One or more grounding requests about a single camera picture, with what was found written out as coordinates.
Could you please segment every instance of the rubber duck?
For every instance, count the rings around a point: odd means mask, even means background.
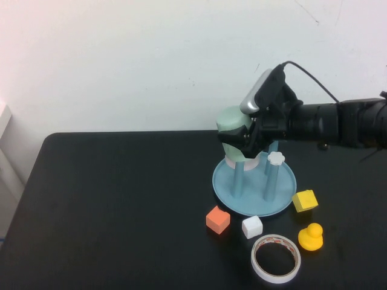
[[[304,228],[298,233],[298,242],[300,246],[308,251],[316,251],[322,247],[321,225],[313,222],[307,228]]]

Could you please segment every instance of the tape roll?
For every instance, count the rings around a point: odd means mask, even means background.
[[[285,275],[272,275],[260,267],[255,257],[256,252],[259,249],[259,247],[267,243],[278,243],[286,247],[291,252],[295,262],[293,270],[291,270],[288,274],[285,274]],[[252,265],[255,273],[257,273],[257,275],[260,276],[260,278],[273,284],[282,284],[290,281],[297,275],[297,272],[301,266],[301,255],[297,246],[291,240],[287,239],[286,237],[280,236],[278,234],[268,234],[266,236],[259,238],[254,243],[254,246],[252,249]]]

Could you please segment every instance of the blue tray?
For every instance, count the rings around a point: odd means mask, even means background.
[[[241,196],[232,196],[234,169],[222,160],[215,168],[212,176],[212,185],[216,195],[224,205],[231,210],[246,216],[271,216],[284,210],[296,193],[297,183],[293,172],[286,163],[282,163],[278,170],[275,198],[272,202],[263,199],[267,176],[265,165],[267,153],[260,153],[257,167],[243,174],[243,189]]]

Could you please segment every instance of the white cube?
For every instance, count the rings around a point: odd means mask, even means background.
[[[242,222],[242,231],[248,239],[262,234],[263,229],[264,226],[257,216],[249,217]]]

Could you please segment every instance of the blue post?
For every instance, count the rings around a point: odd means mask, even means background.
[[[270,164],[269,160],[267,160],[266,162],[268,164],[268,174],[264,191],[264,200],[271,202],[274,200],[275,197],[279,166]]]
[[[278,141],[274,141],[272,142],[269,147],[268,147],[268,152],[267,152],[267,156],[270,155],[270,153],[272,152],[276,152],[278,151]],[[269,168],[269,161],[266,159],[266,166],[265,166],[265,174],[267,175],[268,174],[268,168]]]
[[[232,188],[232,195],[234,198],[239,198],[243,190],[243,174],[244,162],[236,162],[234,170],[234,183]]]

